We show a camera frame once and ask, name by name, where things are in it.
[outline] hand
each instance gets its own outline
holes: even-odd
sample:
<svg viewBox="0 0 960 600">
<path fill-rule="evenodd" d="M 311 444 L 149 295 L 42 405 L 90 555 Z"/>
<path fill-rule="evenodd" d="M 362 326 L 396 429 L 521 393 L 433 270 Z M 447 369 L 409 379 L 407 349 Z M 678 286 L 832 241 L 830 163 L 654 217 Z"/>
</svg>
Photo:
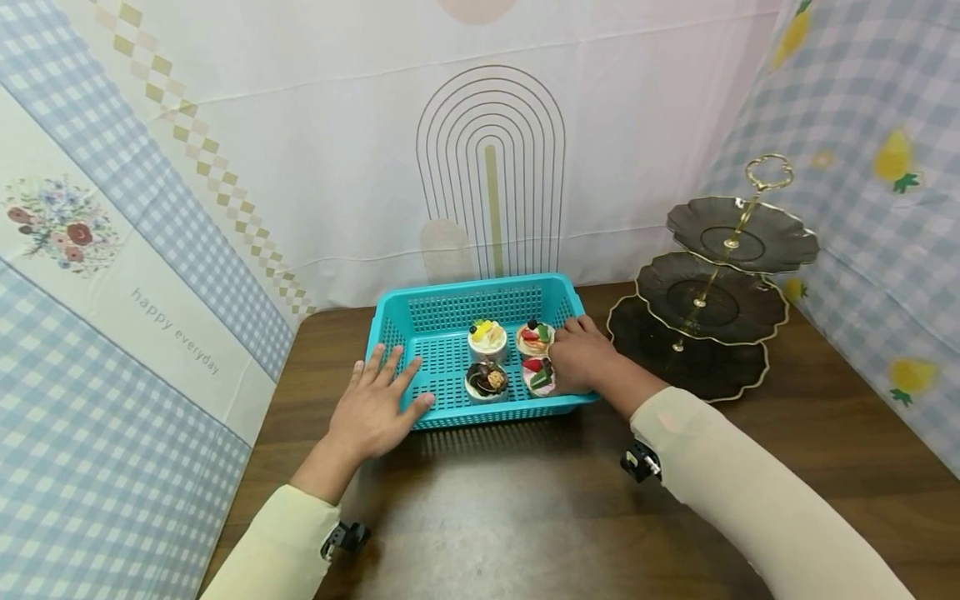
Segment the hand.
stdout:
<svg viewBox="0 0 960 600">
<path fill-rule="evenodd" d="M 435 399 L 432 394 L 420 395 L 401 413 L 400 397 L 420 370 L 421 360 L 414 357 L 394 380 L 403 346 L 394 347 L 381 370 L 383 351 L 383 345 L 378 344 L 366 365 L 363 361 L 353 365 L 353 376 L 333 411 L 326 434 L 360 461 L 393 450 L 430 410 Z"/>
<path fill-rule="evenodd" d="M 618 356 L 587 315 L 567 319 L 549 352 L 557 373 L 557 394 L 588 394 L 597 389 L 605 366 Z"/>
<path fill-rule="evenodd" d="M 564 328 L 557 330 L 550 347 L 550 361 L 557 374 L 558 394 L 595 390 L 626 420 L 647 399 L 669 387 L 617 353 L 587 315 L 567 319 Z"/>
<path fill-rule="evenodd" d="M 380 369 L 384 347 L 378 344 L 370 360 L 353 365 L 347 390 L 337 402 L 326 436 L 314 446 L 290 485 L 331 505 L 338 504 L 350 479 L 368 458 L 393 450 L 422 417 L 436 398 L 422 394 L 400 411 L 400 398 L 420 369 L 415 357 L 394 380 L 403 346 L 390 353 Z"/>
</svg>

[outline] fabric wall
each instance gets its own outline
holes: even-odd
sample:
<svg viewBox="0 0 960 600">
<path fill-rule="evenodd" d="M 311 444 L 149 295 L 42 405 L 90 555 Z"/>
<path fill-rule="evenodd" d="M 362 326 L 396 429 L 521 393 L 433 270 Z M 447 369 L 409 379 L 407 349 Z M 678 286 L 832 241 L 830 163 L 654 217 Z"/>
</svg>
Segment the fabric wall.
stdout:
<svg viewBox="0 0 960 600">
<path fill-rule="evenodd" d="M 780 283 L 960 476 L 960 3 L 803 0 L 786 17 L 703 191 L 749 194 L 746 161 L 792 159 L 765 200 L 823 251 Z"/>
<path fill-rule="evenodd" d="M 626 280 L 780 0 L 0 0 L 0 596 L 199 584 L 296 327 Z"/>
<path fill-rule="evenodd" d="M 0 597 L 192 597 L 294 323 L 53 4 L 0 83 Z"/>
</svg>

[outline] blue plastic basket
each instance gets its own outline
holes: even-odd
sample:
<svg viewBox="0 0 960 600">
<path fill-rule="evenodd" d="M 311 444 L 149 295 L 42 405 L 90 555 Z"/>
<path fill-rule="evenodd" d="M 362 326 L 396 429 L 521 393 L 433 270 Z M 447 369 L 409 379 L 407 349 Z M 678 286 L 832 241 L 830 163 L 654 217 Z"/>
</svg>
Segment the blue plastic basket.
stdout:
<svg viewBox="0 0 960 600">
<path fill-rule="evenodd" d="M 560 327 L 569 317 L 582 314 L 584 306 L 573 284 L 556 273 L 396 290 L 376 306 L 367 356 L 382 342 L 388 350 L 403 344 L 402 366 L 414 356 L 423 358 L 402 407 L 406 409 L 424 392 L 433 393 L 437 401 L 415 429 L 565 415 L 598 396 L 531 396 L 523 385 L 513 340 L 530 319 Z M 499 321 L 510 336 L 510 353 L 502 365 L 510 377 L 510 390 L 504 400 L 493 404 L 473 404 L 464 389 L 464 373 L 470 365 L 467 329 L 478 319 Z"/>
</svg>

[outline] three-tier cake stand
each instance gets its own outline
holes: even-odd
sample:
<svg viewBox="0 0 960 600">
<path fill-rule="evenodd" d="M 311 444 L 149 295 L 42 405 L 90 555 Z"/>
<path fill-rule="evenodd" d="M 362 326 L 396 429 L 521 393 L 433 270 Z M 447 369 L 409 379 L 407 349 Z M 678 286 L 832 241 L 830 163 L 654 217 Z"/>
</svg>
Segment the three-tier cake stand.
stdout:
<svg viewBox="0 0 960 600">
<path fill-rule="evenodd" d="M 780 163 L 782 179 L 756 176 L 768 161 Z M 788 318 L 767 276 L 796 271 L 820 251 L 799 218 L 760 201 L 793 181 L 790 162 L 765 155 L 745 171 L 756 189 L 750 200 L 708 196 L 670 211 L 667 227 L 683 250 L 640 269 L 636 294 L 607 318 L 617 351 L 708 402 L 739 398 L 763 382 L 770 369 L 764 341 Z"/>
</svg>

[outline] left hand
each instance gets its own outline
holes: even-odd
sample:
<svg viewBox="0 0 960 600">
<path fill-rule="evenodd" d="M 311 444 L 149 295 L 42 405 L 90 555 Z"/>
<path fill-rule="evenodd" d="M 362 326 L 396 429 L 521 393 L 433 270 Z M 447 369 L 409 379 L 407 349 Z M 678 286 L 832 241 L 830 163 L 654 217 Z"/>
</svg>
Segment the left hand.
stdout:
<svg viewBox="0 0 960 600">
<path fill-rule="evenodd" d="M 407 410 L 400 411 L 400 398 L 421 360 L 414 358 L 394 380 L 403 346 L 395 347 L 380 369 L 383 351 L 378 344 L 370 360 L 353 365 L 347 390 L 330 418 L 330 429 L 290 480 L 293 487 L 338 504 L 360 464 L 393 450 L 433 406 L 434 396 L 421 394 Z"/>
<path fill-rule="evenodd" d="M 421 359 L 414 357 L 394 379 L 403 346 L 394 347 L 387 364 L 380 369 L 383 352 L 383 345 L 378 344 L 366 364 L 357 361 L 353 365 L 353 375 L 330 418 L 330 430 L 326 434 L 361 462 L 393 450 L 435 400 L 432 394 L 422 394 L 407 410 L 400 412 L 400 398 L 420 370 Z"/>
</svg>

